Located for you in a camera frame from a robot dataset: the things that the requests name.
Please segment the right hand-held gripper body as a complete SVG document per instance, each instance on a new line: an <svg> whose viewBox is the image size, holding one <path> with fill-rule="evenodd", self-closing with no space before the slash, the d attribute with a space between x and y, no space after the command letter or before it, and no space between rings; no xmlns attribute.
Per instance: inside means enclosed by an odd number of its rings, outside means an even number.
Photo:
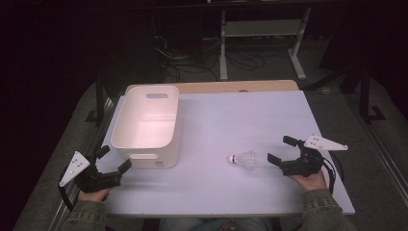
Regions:
<svg viewBox="0 0 408 231"><path fill-rule="evenodd" d="M323 166L321 151L346 151L348 146L329 139L311 135L306 141L297 140L300 156L292 161L281 161L280 169L285 176L316 174Z"/></svg>

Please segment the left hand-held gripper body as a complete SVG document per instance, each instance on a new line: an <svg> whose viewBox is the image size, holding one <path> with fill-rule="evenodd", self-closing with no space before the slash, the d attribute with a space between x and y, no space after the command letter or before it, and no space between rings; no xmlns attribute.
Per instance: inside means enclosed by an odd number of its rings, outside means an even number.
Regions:
<svg viewBox="0 0 408 231"><path fill-rule="evenodd" d="M95 193L104 189L120 185L122 174L118 171L102 173L97 169L95 154L88 157L75 151L68 166L63 171L59 186L62 188L69 182L74 184L84 193Z"/></svg>

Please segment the white shuttlecock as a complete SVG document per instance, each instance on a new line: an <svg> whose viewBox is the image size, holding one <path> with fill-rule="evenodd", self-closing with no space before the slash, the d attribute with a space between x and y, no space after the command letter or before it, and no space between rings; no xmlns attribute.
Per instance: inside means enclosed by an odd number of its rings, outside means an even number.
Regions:
<svg viewBox="0 0 408 231"><path fill-rule="evenodd" d="M252 150L249 150L240 154L231 155L227 161L232 165L252 170L255 164L255 154Z"/></svg>

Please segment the white plastic bin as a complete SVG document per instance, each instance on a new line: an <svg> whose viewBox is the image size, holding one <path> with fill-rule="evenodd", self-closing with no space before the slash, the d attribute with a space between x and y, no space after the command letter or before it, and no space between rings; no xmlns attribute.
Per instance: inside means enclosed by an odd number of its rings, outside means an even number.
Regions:
<svg viewBox="0 0 408 231"><path fill-rule="evenodd" d="M181 127L176 87L134 87L125 94L111 144L134 168L171 168L179 157Z"/></svg>

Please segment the person's left hand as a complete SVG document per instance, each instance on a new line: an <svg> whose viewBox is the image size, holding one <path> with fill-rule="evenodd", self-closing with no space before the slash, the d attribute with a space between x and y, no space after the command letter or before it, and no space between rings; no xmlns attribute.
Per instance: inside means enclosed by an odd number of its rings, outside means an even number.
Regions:
<svg viewBox="0 0 408 231"><path fill-rule="evenodd" d="M103 202L110 194L110 189L104 189L98 192L83 192L80 191L78 199L80 201Z"/></svg>

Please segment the person's right hand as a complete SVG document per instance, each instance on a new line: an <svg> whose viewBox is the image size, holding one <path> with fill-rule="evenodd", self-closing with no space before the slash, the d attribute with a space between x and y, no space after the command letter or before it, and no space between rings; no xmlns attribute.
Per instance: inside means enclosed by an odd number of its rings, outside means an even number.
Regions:
<svg viewBox="0 0 408 231"><path fill-rule="evenodd" d="M298 184L299 187L305 192L327 189L326 181L322 170L308 177L294 175L291 176L291 179L294 180L295 183Z"/></svg>

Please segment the black metal stand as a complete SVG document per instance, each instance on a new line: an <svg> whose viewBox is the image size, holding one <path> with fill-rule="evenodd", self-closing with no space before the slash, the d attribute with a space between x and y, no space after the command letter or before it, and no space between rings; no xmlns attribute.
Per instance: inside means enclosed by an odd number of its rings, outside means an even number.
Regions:
<svg viewBox="0 0 408 231"><path fill-rule="evenodd" d="M366 124L371 124L376 120L385 120L385 116L377 106L370 105L370 77L367 69L362 68L360 81L360 109L359 113Z"/></svg>
<svg viewBox="0 0 408 231"><path fill-rule="evenodd" d="M95 109L89 111L86 117L86 122L94 122L96 127L101 124L105 114L104 93L103 74L98 72L95 81Z"/></svg>

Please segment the white metal desk frame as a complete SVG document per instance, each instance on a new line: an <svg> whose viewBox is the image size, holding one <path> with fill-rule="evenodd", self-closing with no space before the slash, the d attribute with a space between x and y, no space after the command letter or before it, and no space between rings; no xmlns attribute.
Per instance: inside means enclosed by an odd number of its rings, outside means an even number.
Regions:
<svg viewBox="0 0 408 231"><path fill-rule="evenodd" d="M228 21L226 12L221 12L220 25L220 55L219 55L219 74L221 81L228 80L228 71L226 64L226 46L227 38L244 37L276 37L276 36L295 36L294 44L287 50L292 62L293 69L299 80L305 80L306 74L297 57L303 36L308 25L309 16L312 9L306 8L300 19L274 19L274 20L246 20L246 21Z"/></svg>

